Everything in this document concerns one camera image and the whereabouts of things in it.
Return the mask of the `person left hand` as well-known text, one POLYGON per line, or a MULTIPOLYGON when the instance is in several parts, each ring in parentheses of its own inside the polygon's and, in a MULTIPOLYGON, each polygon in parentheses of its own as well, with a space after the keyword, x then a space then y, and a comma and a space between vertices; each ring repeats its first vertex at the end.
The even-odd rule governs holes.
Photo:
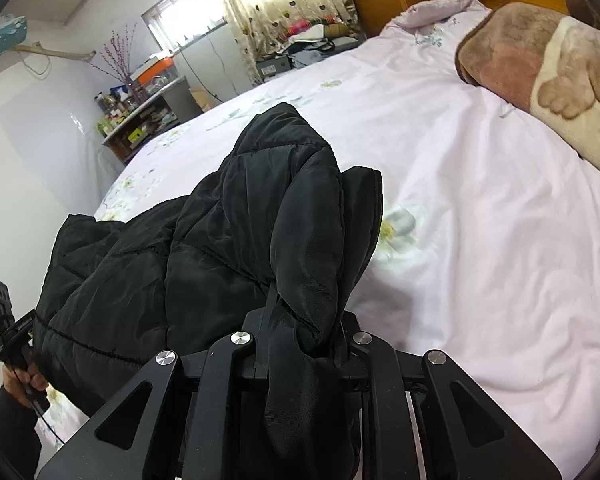
POLYGON ((32 405, 27 397, 26 390, 24 390, 25 386, 42 392, 48 387, 48 381, 38 370, 35 363, 31 363, 26 370, 4 364, 2 366, 2 378, 4 389, 26 408, 32 408, 32 405))

